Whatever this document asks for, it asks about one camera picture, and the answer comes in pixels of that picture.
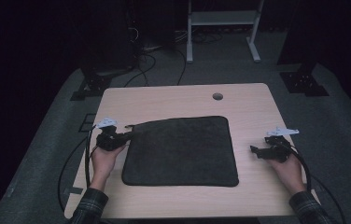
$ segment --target white bracket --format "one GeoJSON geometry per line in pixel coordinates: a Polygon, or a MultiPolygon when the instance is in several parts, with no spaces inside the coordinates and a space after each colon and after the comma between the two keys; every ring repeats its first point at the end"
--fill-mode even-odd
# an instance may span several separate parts
{"type": "Polygon", "coordinates": [[[281,135],[288,135],[288,134],[295,134],[295,133],[299,133],[299,131],[276,127],[275,130],[269,131],[266,134],[274,135],[274,136],[281,136],[281,135]]]}
{"type": "Polygon", "coordinates": [[[108,126],[116,125],[116,124],[117,124],[116,120],[107,117],[107,118],[104,118],[102,121],[100,121],[96,125],[96,128],[104,128],[104,127],[108,127],[108,126]]]}

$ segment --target sleeve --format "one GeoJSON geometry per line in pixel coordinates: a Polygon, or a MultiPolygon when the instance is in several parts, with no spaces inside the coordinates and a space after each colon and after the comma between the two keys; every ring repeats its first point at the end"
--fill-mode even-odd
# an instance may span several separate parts
{"type": "Polygon", "coordinates": [[[338,223],[327,215],[327,212],[308,191],[294,194],[289,200],[289,205],[302,224],[338,223]]]}
{"type": "Polygon", "coordinates": [[[98,189],[87,189],[67,223],[99,223],[108,197],[98,189]]]}

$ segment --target black clamp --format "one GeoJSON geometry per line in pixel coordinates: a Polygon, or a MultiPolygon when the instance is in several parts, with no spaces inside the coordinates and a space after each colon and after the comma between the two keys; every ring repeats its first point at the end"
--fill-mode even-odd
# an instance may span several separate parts
{"type": "Polygon", "coordinates": [[[102,132],[97,135],[96,145],[106,151],[112,151],[126,144],[133,137],[132,132],[117,133],[117,127],[107,126],[100,128],[102,132]]]}
{"type": "Polygon", "coordinates": [[[265,160],[277,160],[285,162],[292,153],[291,144],[283,136],[265,137],[265,142],[270,148],[257,148],[250,146],[251,152],[257,154],[257,158],[265,160]]]}

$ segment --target light wood tabletop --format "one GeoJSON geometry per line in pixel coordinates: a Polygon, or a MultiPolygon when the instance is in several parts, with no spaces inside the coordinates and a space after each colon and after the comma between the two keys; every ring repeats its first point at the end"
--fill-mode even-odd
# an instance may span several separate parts
{"type": "MultiPolygon", "coordinates": [[[[228,119],[239,185],[224,187],[139,187],[121,180],[127,155],[123,150],[107,180],[109,197],[103,212],[106,218],[160,217],[264,217],[287,216],[290,195],[272,167],[251,153],[250,146],[268,147],[266,132],[286,128],[274,98],[265,84],[225,84],[176,87],[116,88],[105,91],[94,123],[105,117],[115,119],[117,133],[126,125],[152,120],[222,116],[228,119]],[[220,93],[222,100],[215,100],[220,93]]],[[[91,148],[100,130],[94,130],[91,148]]],[[[64,215],[71,217],[86,190],[84,158],[77,171],[74,188],[64,215]]]]}

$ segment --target dark background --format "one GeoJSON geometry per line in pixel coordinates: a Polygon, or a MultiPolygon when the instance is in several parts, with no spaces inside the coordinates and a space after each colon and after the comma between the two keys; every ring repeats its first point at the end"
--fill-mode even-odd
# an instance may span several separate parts
{"type": "MultiPolygon", "coordinates": [[[[127,2],[133,3],[136,12],[130,5],[126,8],[136,21],[119,20],[141,23],[146,35],[157,31],[149,30],[138,6],[151,6],[155,11],[168,3],[174,6],[173,26],[186,28],[186,0],[127,2]]],[[[222,2],[215,1],[213,9],[255,6],[255,1],[245,5],[236,0],[222,2]]],[[[194,6],[211,3],[196,0],[194,6]]],[[[103,11],[98,13],[103,4],[106,2],[92,0],[0,1],[0,200],[51,102],[68,76],[79,68],[81,58],[90,55],[115,63],[116,59],[106,54],[112,50],[106,44],[111,40],[106,42],[103,37],[119,21],[110,15],[106,18],[103,11]]],[[[287,28],[290,30],[279,63],[300,63],[307,54],[313,54],[335,73],[351,97],[351,1],[303,0],[298,6],[296,1],[266,1],[260,29],[271,32],[287,28]]]]}

